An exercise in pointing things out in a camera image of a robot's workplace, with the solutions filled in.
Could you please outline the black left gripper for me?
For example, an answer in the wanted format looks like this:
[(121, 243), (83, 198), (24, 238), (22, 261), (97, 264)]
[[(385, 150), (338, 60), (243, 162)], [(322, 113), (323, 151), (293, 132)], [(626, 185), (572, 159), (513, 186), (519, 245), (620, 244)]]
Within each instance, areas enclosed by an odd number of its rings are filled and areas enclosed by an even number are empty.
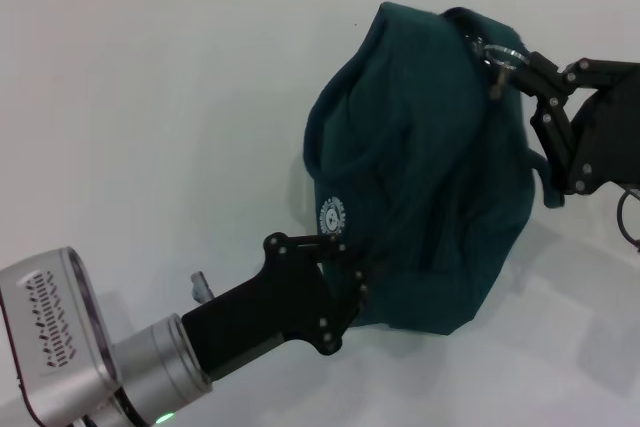
[(347, 251), (334, 234), (287, 236), (263, 243), (264, 264), (239, 286), (182, 316), (197, 361), (219, 380), (279, 345), (304, 341), (332, 355), (369, 296), (360, 267), (319, 264)]

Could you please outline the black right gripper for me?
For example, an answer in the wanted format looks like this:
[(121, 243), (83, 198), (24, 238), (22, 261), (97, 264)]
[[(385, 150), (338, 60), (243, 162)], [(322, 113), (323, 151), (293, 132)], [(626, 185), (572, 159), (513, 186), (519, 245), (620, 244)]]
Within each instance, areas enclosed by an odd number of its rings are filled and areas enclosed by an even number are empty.
[[(638, 68), (581, 58), (560, 71), (534, 51), (523, 74), (513, 76), (518, 90), (537, 99), (530, 123), (551, 165), (552, 184), (563, 193), (590, 195), (608, 182), (639, 185), (639, 79), (626, 77)], [(608, 90), (589, 97), (570, 122), (564, 106), (579, 88)]]

